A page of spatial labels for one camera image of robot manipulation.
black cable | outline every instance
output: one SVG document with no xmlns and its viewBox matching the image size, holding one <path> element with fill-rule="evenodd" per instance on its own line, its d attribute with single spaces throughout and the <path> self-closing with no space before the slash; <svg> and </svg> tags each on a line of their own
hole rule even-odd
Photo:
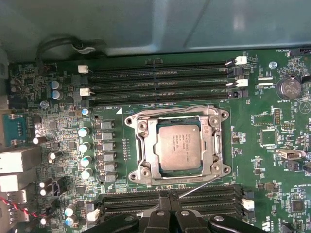
<svg viewBox="0 0 311 233">
<path fill-rule="evenodd" d="M 44 74 L 44 65 L 42 61 L 42 55 L 51 48 L 61 46 L 61 45 L 68 45 L 68 44 L 72 44 L 77 49 L 83 48 L 82 41 L 74 36 L 51 40 L 46 43 L 41 43 L 39 45 L 37 49 L 37 53 L 36 53 L 36 59 L 35 59 L 37 66 L 38 66 L 39 75 Z"/>
</svg>

black memory slot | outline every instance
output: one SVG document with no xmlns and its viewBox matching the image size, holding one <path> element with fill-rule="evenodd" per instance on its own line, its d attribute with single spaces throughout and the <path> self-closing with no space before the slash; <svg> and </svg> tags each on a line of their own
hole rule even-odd
<svg viewBox="0 0 311 233">
<path fill-rule="evenodd" d="M 183 63 L 183 64 L 152 64 L 147 65 L 144 67 L 119 67 L 119 68 L 112 68 L 112 69 L 103 69 L 103 70 L 93 70 L 95 74 L 107 74 L 107 73 L 114 73 L 114 72 L 145 72 L 148 70 L 167 70 L 167 69 L 187 69 L 187 68 L 226 68 L 228 61 L 217 61 L 217 62 L 204 62 L 204 63 Z"/>
<path fill-rule="evenodd" d="M 94 100 L 95 106 L 114 106 L 120 104 L 153 104 L 153 103 L 166 103 L 168 101 L 199 101 L 199 100 L 222 100 L 232 99 L 227 93 L 218 95 L 193 95 L 193 96 L 159 96 L 159 97 L 141 97 L 134 99 L 118 99 L 118 100 Z"/>
</svg>

white slot latch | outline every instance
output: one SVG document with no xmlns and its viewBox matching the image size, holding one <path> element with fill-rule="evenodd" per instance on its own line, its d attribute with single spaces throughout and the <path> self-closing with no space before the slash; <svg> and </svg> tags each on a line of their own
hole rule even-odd
<svg viewBox="0 0 311 233">
<path fill-rule="evenodd" d="M 88 74 L 88 65 L 78 65 L 79 74 Z"/>
<path fill-rule="evenodd" d="M 247 64 L 247 57 L 246 56 L 238 56 L 235 59 L 235 64 L 236 65 L 245 65 L 245 64 Z"/>
<path fill-rule="evenodd" d="M 90 96 L 91 93 L 89 88 L 80 88 L 80 96 Z"/>
<path fill-rule="evenodd" d="M 247 199 L 242 199 L 242 205 L 244 207 L 244 209 L 249 210 L 249 211 L 253 211 L 255 208 L 255 203 L 253 200 L 247 200 Z"/>
<path fill-rule="evenodd" d="M 87 220 L 90 222 L 95 222 L 99 217 L 99 209 L 96 209 L 87 214 Z"/>
</svg>

capacitor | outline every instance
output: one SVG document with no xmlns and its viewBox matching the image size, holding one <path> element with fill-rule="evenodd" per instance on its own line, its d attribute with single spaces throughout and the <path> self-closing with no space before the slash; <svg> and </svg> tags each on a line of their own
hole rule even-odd
<svg viewBox="0 0 311 233">
<path fill-rule="evenodd" d="M 60 90 L 63 87 L 58 81 L 52 81 L 50 86 L 53 90 Z"/>
<path fill-rule="evenodd" d="M 77 221 L 77 216 L 76 215 L 71 215 L 65 220 L 65 224 L 69 227 L 71 227 L 75 221 Z"/>
<path fill-rule="evenodd" d="M 61 99 L 64 97 L 64 94 L 63 94 L 63 92 L 61 92 L 61 91 L 54 90 L 54 91 L 52 91 L 52 93 L 51 93 L 51 97 L 52 97 L 54 100 L 61 100 Z"/>
<path fill-rule="evenodd" d="M 89 135 L 89 128 L 83 127 L 81 129 L 79 129 L 78 135 L 79 135 L 79 137 L 85 137 L 85 136 Z"/>
<path fill-rule="evenodd" d="M 72 216 L 74 214 L 74 212 L 76 212 L 76 207 L 73 204 L 70 204 L 65 209 L 65 215 L 66 216 Z"/>
<path fill-rule="evenodd" d="M 19 86 L 13 86 L 11 88 L 11 92 L 13 92 L 13 93 L 21 93 L 21 88 Z"/>
<path fill-rule="evenodd" d="M 47 109 L 49 107 L 49 103 L 47 101 L 41 101 L 40 107 L 42 109 Z"/>
<path fill-rule="evenodd" d="M 51 184 L 52 181 L 53 181 L 53 178 L 49 177 L 49 178 L 47 178 L 45 181 L 40 182 L 40 183 L 39 183 L 39 187 L 40 187 L 40 188 L 44 188 L 44 187 L 48 186 L 49 184 Z"/>
<path fill-rule="evenodd" d="M 46 186 L 45 188 L 41 189 L 40 194 L 41 194 L 41 196 L 45 196 L 52 191 L 53 191 L 53 186 L 50 184 L 50 185 Z"/>
<path fill-rule="evenodd" d="M 48 141 L 48 139 L 46 138 L 46 137 L 35 137 L 34 139 L 33 139 L 33 143 L 35 144 L 35 145 L 37 145 L 37 144 L 41 144 L 41 143 L 45 143 L 45 142 L 47 142 Z"/>
<path fill-rule="evenodd" d="M 79 152 L 85 153 L 91 148 L 91 144 L 89 142 L 85 142 L 79 145 Z"/>
<path fill-rule="evenodd" d="M 91 176 L 93 175 L 93 170 L 90 168 L 86 168 L 82 173 L 81 173 L 81 178 L 83 180 L 88 180 Z"/>
<path fill-rule="evenodd" d="M 62 151 L 57 151 L 57 152 L 51 152 L 51 153 L 49 154 L 49 157 L 50 157 L 50 159 L 54 160 L 54 159 L 56 159 L 57 157 L 60 157 L 60 156 L 62 156 L 62 155 L 63 155 L 63 152 L 62 152 Z"/>
<path fill-rule="evenodd" d="M 20 80 L 18 80 L 18 79 L 11 79 L 10 84 L 14 85 L 14 86 L 20 86 Z"/>
<path fill-rule="evenodd" d="M 48 215 L 48 216 L 45 216 L 44 218 L 42 218 L 42 219 L 40 220 L 40 223 L 41 223 L 42 225 L 46 225 L 46 224 L 48 223 L 48 221 L 50 221 L 52 218 L 53 218 L 53 214 L 50 214 L 50 215 Z"/>
<path fill-rule="evenodd" d="M 301 91 L 302 84 L 296 77 L 283 78 L 276 84 L 276 92 L 282 99 L 296 99 Z"/>
<path fill-rule="evenodd" d="M 90 156 L 85 156 L 83 159 L 81 159 L 82 167 L 87 167 L 90 163 L 92 163 L 92 158 Z"/>
<path fill-rule="evenodd" d="M 91 111 L 87 108 L 81 110 L 82 115 L 88 116 L 91 114 Z"/>
</svg>

electrolytic capacitor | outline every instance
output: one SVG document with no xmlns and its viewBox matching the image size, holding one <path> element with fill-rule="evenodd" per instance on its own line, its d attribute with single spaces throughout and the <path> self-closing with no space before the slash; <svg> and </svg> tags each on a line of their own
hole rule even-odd
<svg viewBox="0 0 311 233">
<path fill-rule="evenodd" d="M 42 225 L 46 225 L 52 218 L 53 218 L 53 214 L 45 216 L 43 219 L 40 220 L 40 223 Z"/>
<path fill-rule="evenodd" d="M 61 91 L 52 91 L 51 93 L 51 97 L 54 99 L 54 100 L 61 100 L 63 97 L 64 97 L 64 94 L 63 92 Z"/>
<path fill-rule="evenodd" d="M 91 114 L 91 111 L 87 108 L 84 108 L 81 110 L 82 115 L 89 116 Z"/>
<path fill-rule="evenodd" d="M 65 220 L 65 224 L 69 227 L 71 227 L 75 222 L 77 221 L 76 215 L 71 215 Z"/>
<path fill-rule="evenodd" d="M 54 160 L 54 159 L 56 159 L 57 157 L 60 157 L 60 156 L 62 156 L 62 155 L 63 155 L 63 152 L 62 152 L 62 151 L 57 151 L 57 152 L 51 152 L 51 153 L 49 154 L 49 157 L 50 157 L 50 159 Z"/>
<path fill-rule="evenodd" d="M 72 216 L 74 212 L 76 212 L 76 207 L 73 204 L 70 204 L 65 210 L 65 215 Z"/>
<path fill-rule="evenodd" d="M 33 143 L 35 144 L 35 145 L 37 145 L 37 144 L 41 144 L 41 143 L 45 143 L 45 142 L 47 142 L 48 140 L 47 140 L 47 138 L 46 137 L 35 137 L 34 139 L 33 139 Z"/>
<path fill-rule="evenodd" d="M 81 173 L 81 178 L 83 180 L 88 180 L 92 175 L 93 175 L 93 170 L 90 168 L 87 168 Z"/>
<path fill-rule="evenodd" d="M 50 86 L 53 90 L 60 90 L 63 87 L 58 81 L 52 81 Z"/>
<path fill-rule="evenodd" d="M 53 178 L 49 177 L 49 178 L 47 178 L 45 181 L 40 182 L 40 183 L 39 183 L 39 187 L 40 187 L 40 188 L 44 188 L 44 187 L 50 185 L 50 184 L 52 183 L 52 181 L 53 181 Z"/>
<path fill-rule="evenodd" d="M 79 137 L 85 137 L 85 136 L 89 135 L 89 128 L 83 127 L 81 129 L 79 129 L 78 135 L 79 135 Z"/>
<path fill-rule="evenodd" d="M 13 93 L 21 93 L 21 88 L 20 88 L 19 86 L 13 86 L 13 87 L 11 88 L 11 91 L 12 91 Z"/>
<path fill-rule="evenodd" d="M 10 81 L 10 84 L 11 84 L 11 85 L 14 85 L 14 86 L 19 86 L 19 85 L 20 85 L 20 80 L 18 80 L 18 79 L 12 79 L 12 80 Z"/>
<path fill-rule="evenodd" d="M 85 142 L 79 145 L 79 152 L 85 153 L 91 148 L 91 144 L 89 142 Z"/>
<path fill-rule="evenodd" d="M 81 159 L 82 167 L 87 167 L 90 163 L 92 163 L 92 158 L 90 156 L 85 156 L 83 159 Z"/>
<path fill-rule="evenodd" d="M 40 194 L 41 194 L 41 196 L 45 196 L 52 191 L 53 191 L 53 186 L 50 184 L 50 185 L 46 186 L 45 188 L 41 189 Z"/>
</svg>

